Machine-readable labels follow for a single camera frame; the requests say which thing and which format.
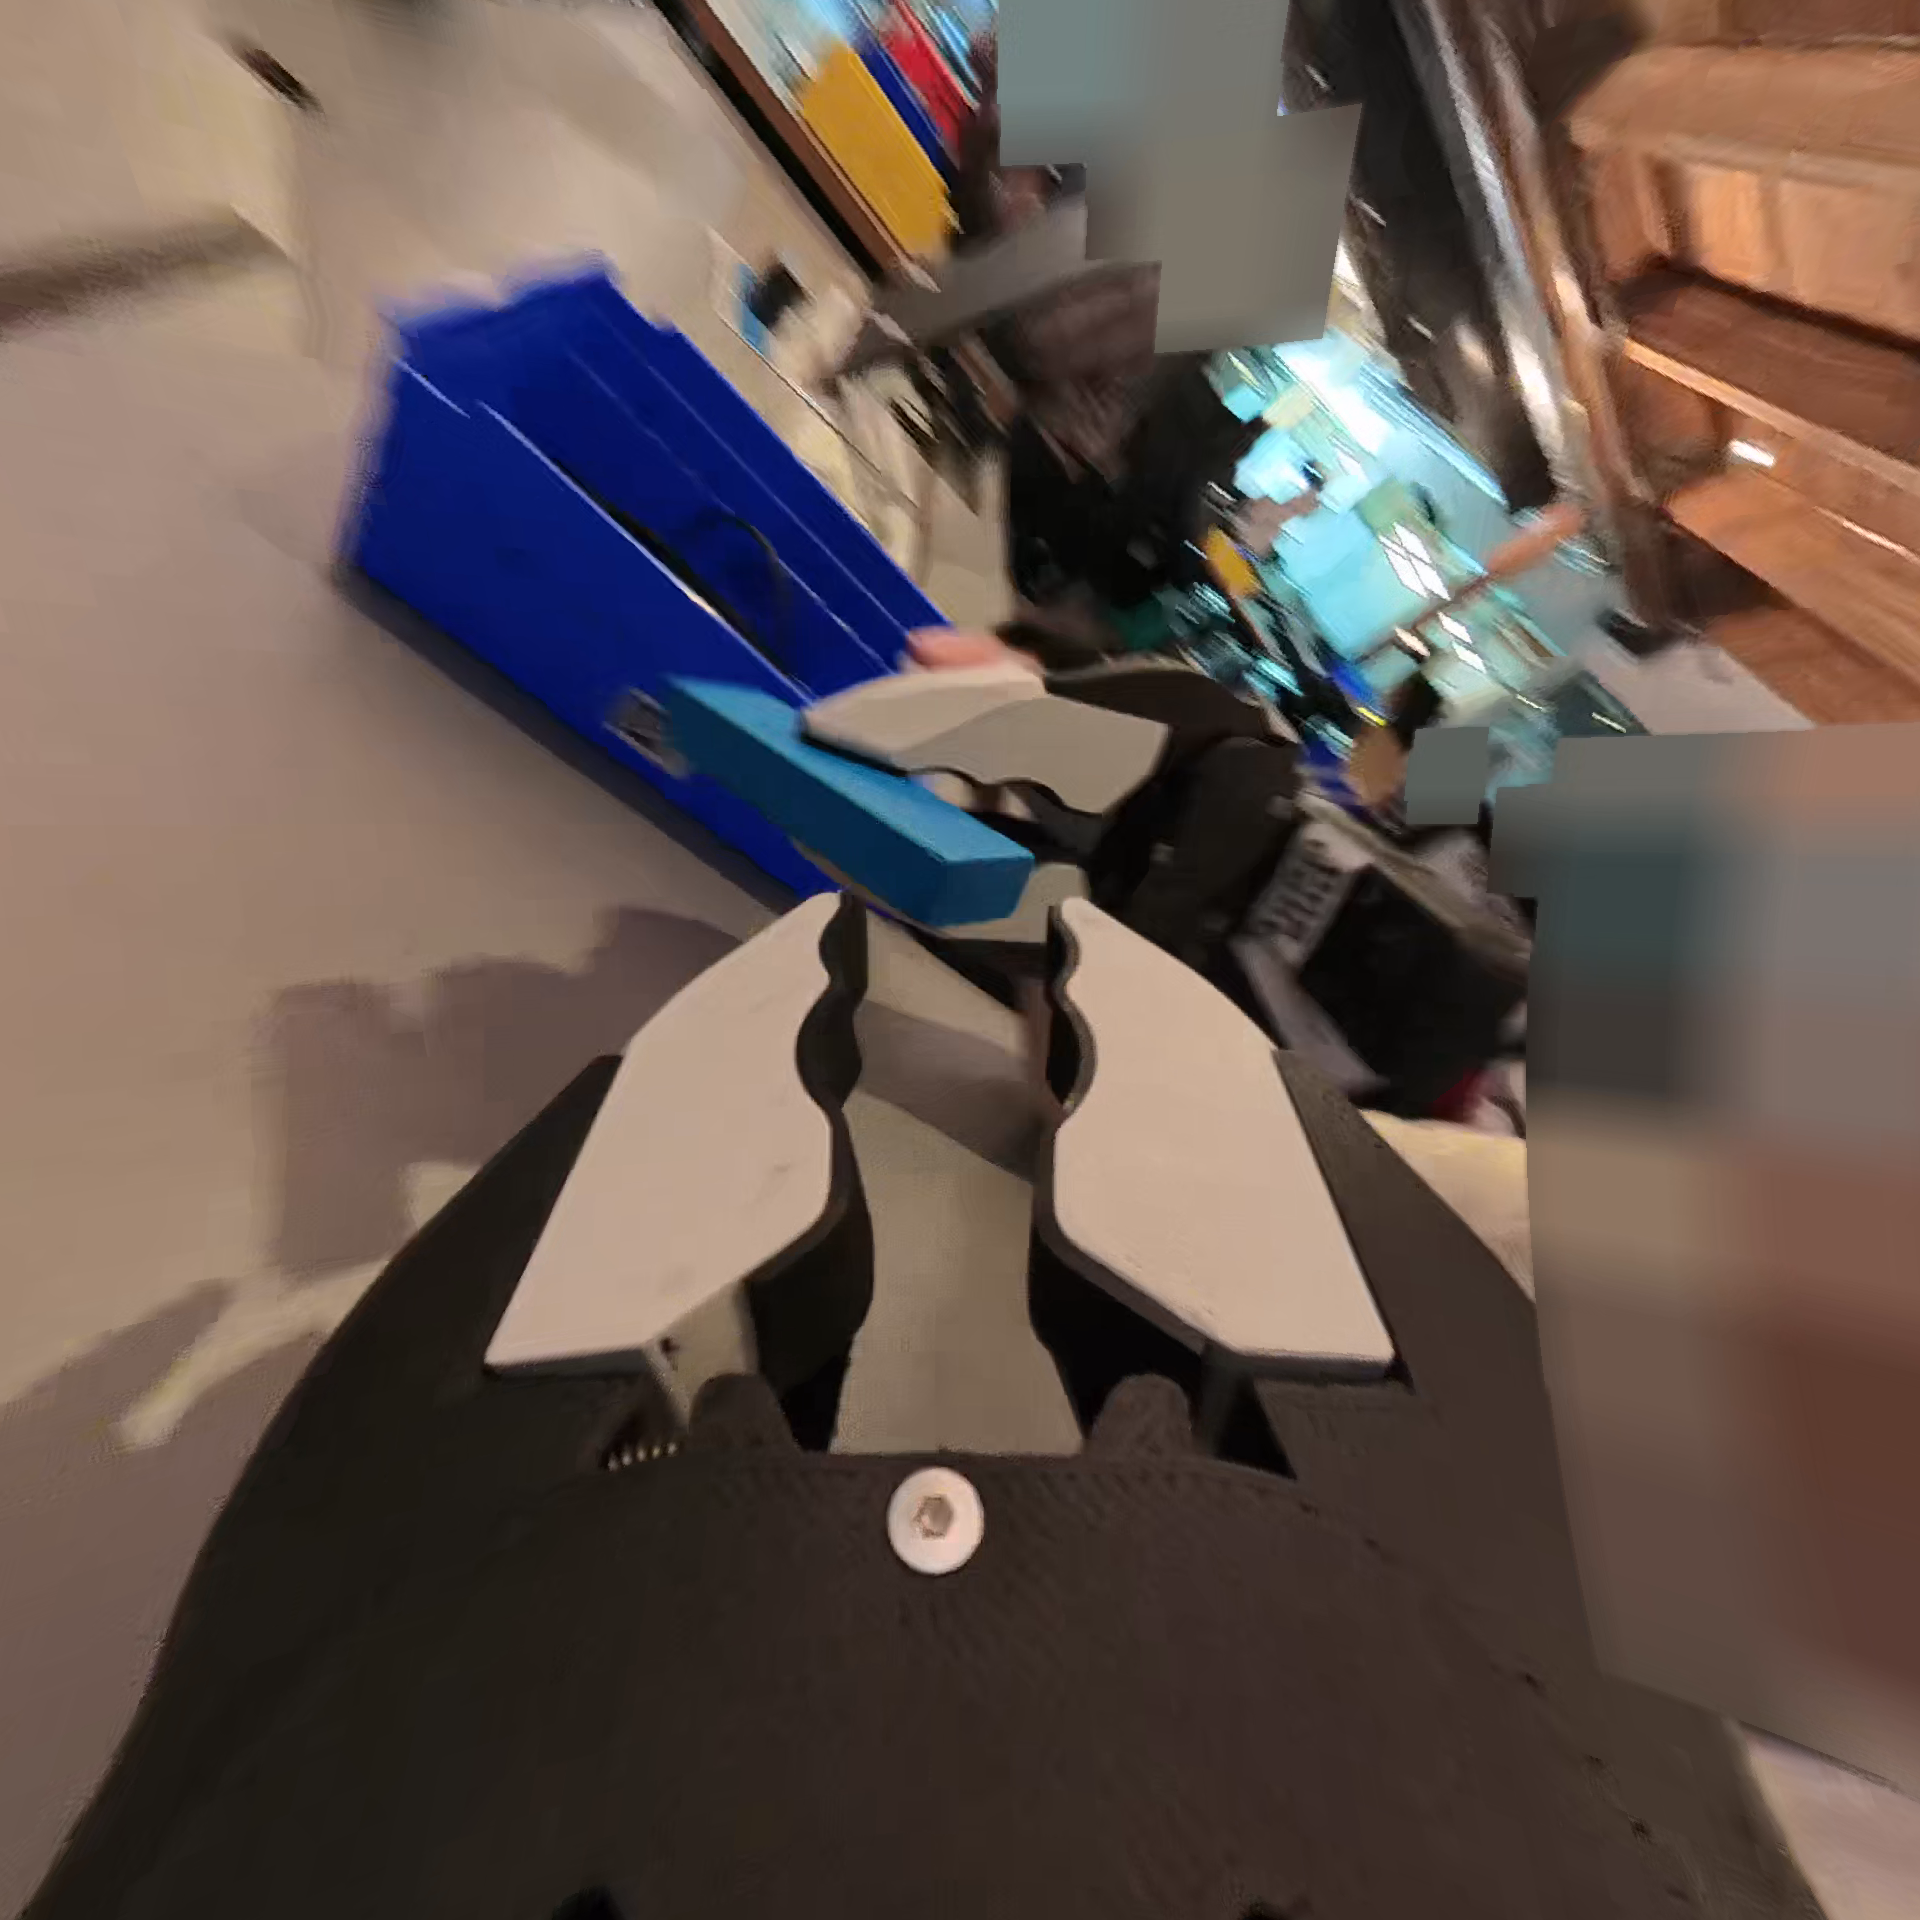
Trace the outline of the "yellow storage bin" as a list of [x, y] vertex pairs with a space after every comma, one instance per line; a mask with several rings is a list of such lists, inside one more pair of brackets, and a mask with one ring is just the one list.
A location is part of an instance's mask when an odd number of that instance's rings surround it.
[[952, 213], [942, 170], [847, 38], [799, 89], [799, 120], [899, 256], [946, 256]]

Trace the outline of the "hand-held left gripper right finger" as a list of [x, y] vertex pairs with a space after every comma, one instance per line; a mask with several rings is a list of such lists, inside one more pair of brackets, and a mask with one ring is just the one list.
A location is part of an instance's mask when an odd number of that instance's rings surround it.
[[1044, 1178], [1095, 1284], [1251, 1373], [1388, 1373], [1395, 1338], [1311, 1152], [1277, 1045], [1091, 900], [1052, 918], [1071, 1045]]

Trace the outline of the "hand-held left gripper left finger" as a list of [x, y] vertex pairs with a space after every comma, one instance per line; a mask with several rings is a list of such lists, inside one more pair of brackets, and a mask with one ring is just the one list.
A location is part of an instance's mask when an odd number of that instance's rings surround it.
[[872, 1303], [846, 1103], [868, 916], [787, 912], [621, 1048], [486, 1345], [495, 1373], [821, 1373]]

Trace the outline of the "grey desk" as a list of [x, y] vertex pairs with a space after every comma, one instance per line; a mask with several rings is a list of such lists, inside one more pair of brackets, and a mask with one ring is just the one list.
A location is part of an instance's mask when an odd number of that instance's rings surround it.
[[722, 319], [844, 249], [646, 5], [215, 5], [320, 95], [290, 257], [5, 340], [5, 1464], [166, 1450], [330, 1333], [778, 909], [331, 565], [380, 305], [605, 254], [887, 537]]

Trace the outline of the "blue rectangular block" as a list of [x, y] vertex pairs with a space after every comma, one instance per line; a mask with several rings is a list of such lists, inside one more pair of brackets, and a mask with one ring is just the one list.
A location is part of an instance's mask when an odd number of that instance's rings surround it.
[[663, 713], [700, 775], [899, 918], [959, 927], [1016, 912], [1037, 868], [1030, 847], [909, 775], [811, 742], [804, 710], [775, 692], [667, 678]]

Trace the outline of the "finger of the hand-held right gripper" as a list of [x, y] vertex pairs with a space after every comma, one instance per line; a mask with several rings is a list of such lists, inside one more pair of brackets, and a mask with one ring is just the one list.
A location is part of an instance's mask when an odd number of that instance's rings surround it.
[[1019, 662], [912, 670], [803, 710], [804, 738], [902, 777], [1028, 785], [1102, 817], [1163, 762], [1170, 729], [1060, 692]]

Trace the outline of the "blue plastic bin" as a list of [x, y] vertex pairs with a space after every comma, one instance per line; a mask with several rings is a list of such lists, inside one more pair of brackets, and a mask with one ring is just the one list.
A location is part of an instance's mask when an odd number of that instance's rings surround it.
[[342, 561], [756, 871], [821, 892], [775, 828], [675, 753], [664, 680], [804, 705], [887, 674], [943, 614], [600, 257], [391, 326]]

